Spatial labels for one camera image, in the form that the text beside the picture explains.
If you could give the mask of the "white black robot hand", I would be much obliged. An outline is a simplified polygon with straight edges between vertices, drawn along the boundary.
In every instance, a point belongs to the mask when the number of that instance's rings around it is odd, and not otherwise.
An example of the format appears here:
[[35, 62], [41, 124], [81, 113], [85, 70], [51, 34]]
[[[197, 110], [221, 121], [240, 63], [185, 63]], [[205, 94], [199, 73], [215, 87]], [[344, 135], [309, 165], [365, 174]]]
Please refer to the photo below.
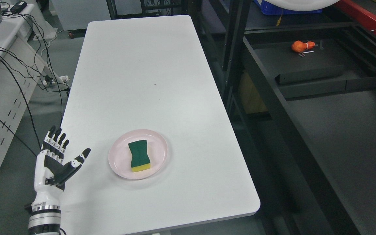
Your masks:
[[69, 140], [61, 128], [52, 126], [47, 132], [40, 152], [36, 157], [34, 190], [36, 198], [31, 203], [32, 212], [46, 209], [60, 209], [60, 195], [65, 182], [82, 167], [91, 152], [85, 149], [70, 162], [64, 161]]

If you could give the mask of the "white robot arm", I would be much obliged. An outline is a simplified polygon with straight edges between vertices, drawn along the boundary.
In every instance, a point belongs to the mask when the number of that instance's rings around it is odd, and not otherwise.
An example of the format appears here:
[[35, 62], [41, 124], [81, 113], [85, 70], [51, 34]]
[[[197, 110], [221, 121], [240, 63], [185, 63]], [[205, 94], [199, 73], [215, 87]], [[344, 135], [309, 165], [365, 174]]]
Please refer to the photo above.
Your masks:
[[31, 209], [29, 235], [61, 234], [61, 210], [57, 205], [40, 205]]

